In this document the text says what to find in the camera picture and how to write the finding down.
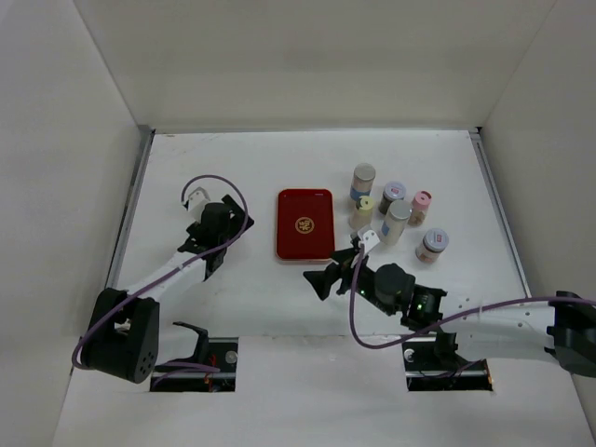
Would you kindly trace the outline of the yellow cap spice bottle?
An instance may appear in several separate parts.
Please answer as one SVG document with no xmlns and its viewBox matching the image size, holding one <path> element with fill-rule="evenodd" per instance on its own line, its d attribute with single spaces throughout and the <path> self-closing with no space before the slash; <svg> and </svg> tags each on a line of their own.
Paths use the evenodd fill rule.
<svg viewBox="0 0 596 447">
<path fill-rule="evenodd" d="M 360 196 L 349 218 L 349 225 L 354 230 L 370 225 L 373 218 L 375 200 L 370 196 Z"/>
</svg>

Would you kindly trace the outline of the silver cap blue label bottle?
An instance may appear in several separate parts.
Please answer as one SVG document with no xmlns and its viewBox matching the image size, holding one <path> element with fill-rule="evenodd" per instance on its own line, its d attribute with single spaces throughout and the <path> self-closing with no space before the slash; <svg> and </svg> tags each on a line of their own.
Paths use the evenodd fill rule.
<svg viewBox="0 0 596 447">
<path fill-rule="evenodd" d="M 398 243 L 406 224 L 410 220 L 412 206 L 404 200 L 393 201 L 387 209 L 381 225 L 380 239 L 388 246 Z"/>
</svg>

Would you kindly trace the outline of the blue label white bead bottle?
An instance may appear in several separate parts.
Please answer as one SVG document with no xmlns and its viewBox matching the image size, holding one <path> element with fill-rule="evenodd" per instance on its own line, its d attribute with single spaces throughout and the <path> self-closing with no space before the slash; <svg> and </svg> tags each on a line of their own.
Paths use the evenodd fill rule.
<svg viewBox="0 0 596 447">
<path fill-rule="evenodd" d="M 353 171 L 349 196 L 357 201 L 361 196 L 368 196 L 373 189 L 376 170 L 369 163 L 359 163 Z"/>
</svg>

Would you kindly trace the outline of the pink cap spice bottle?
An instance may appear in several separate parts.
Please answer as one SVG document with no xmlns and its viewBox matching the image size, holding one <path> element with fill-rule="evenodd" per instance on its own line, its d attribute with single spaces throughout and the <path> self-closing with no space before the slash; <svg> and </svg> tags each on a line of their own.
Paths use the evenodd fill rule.
<svg viewBox="0 0 596 447">
<path fill-rule="evenodd" d="M 427 217 L 427 212 L 432 201 L 428 191 L 418 191 L 412 199 L 412 212 L 408 221 L 410 226 L 420 226 Z"/>
</svg>

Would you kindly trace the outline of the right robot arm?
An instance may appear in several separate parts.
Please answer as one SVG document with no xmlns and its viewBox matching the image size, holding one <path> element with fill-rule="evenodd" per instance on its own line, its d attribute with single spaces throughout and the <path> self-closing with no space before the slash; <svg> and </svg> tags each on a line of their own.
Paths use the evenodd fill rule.
<svg viewBox="0 0 596 447">
<path fill-rule="evenodd" d="M 486 359 L 531 359 L 554 363 L 584 377 L 595 375 L 595 303 L 571 292 L 485 304 L 417 283 L 395 263 L 368 267 L 380 244 L 373 230 L 351 237 L 325 269 L 303 273 L 320 300 L 333 285 L 348 294 L 348 326 L 356 343 L 382 350 L 415 338 L 434 338 L 431 354 L 447 372 L 459 373 Z M 389 317 L 397 316 L 407 334 L 383 344 L 365 341 L 355 322 L 356 299 L 363 298 Z"/>
</svg>

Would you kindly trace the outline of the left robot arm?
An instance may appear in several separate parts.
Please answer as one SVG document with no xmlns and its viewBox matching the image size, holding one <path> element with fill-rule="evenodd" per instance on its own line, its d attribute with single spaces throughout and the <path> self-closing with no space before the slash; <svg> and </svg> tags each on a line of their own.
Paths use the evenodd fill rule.
<svg viewBox="0 0 596 447">
<path fill-rule="evenodd" d="M 209 360 L 208 332 L 176 321 L 196 339 L 183 341 L 173 359 L 159 355 L 162 303 L 175 300 L 203 283 L 222 266 L 229 246 L 254 225 L 244 198 L 226 195 L 219 201 L 184 206 L 200 212 L 187 229 L 187 239 L 152 275 L 132 289 L 104 289 L 97 297 L 88 330 L 73 353 L 73 365 L 139 384 L 156 367 L 215 373 Z"/>
</svg>

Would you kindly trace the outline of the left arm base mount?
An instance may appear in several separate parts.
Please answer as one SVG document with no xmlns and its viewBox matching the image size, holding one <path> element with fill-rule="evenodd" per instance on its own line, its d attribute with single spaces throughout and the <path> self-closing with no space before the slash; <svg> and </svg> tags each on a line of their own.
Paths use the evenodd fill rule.
<svg viewBox="0 0 596 447">
<path fill-rule="evenodd" d="M 239 340 L 212 337 L 181 321 L 159 335 L 152 392 L 226 393 L 236 390 Z"/>
</svg>

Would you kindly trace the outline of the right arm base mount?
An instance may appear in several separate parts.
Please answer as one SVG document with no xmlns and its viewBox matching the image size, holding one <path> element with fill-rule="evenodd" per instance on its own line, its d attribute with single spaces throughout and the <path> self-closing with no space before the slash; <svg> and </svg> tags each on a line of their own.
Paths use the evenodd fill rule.
<svg viewBox="0 0 596 447">
<path fill-rule="evenodd" d="M 464 359 L 457 348 L 455 335 L 444 332 L 405 342 L 402 355 L 408 390 L 492 391 L 487 361 Z"/>
</svg>

